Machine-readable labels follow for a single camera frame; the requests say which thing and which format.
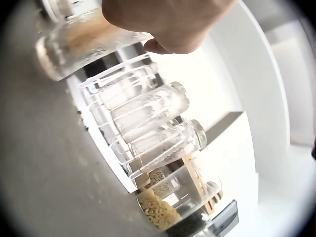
glass bottle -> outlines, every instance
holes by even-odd
[[[45,73],[59,81],[85,65],[119,48],[151,38],[113,26],[96,8],[59,22],[48,36],[36,43],[38,59]]]
[[[155,130],[189,107],[186,90],[178,82],[162,85],[111,111],[115,126],[126,143]]]
[[[132,155],[139,159],[141,173],[160,168],[206,146],[206,134],[196,120],[170,126],[129,144]]]

kitchen counter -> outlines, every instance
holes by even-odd
[[[156,234],[79,121],[66,81],[39,70],[32,4],[18,6],[1,42],[4,206],[30,236]]]

jar of pasta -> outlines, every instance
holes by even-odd
[[[60,21],[35,46],[45,73],[59,81],[119,48],[152,38],[110,24],[101,8]]]
[[[165,179],[137,195],[138,202],[148,219],[159,229],[166,230],[200,209],[221,189],[216,175],[202,177],[192,158]],[[212,181],[216,185],[208,186]],[[172,185],[172,192],[156,191],[165,183]]]

elbow pasta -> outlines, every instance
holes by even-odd
[[[148,189],[138,195],[138,201],[148,219],[158,228],[166,229],[181,219],[176,209]]]

spice jar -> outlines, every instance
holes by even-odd
[[[151,38],[149,33],[123,30],[110,24],[100,8],[58,22],[36,43],[45,73],[59,81],[85,65],[119,48]]]
[[[132,155],[141,161],[141,173],[150,172],[206,146],[206,134],[196,120],[182,122],[137,139],[129,144]]]
[[[186,90],[178,82],[141,94],[111,111],[115,126],[130,143],[179,116],[189,107]]]
[[[143,65],[128,72],[120,72],[98,81],[98,97],[108,110],[113,110],[134,97],[158,86],[151,66]]]

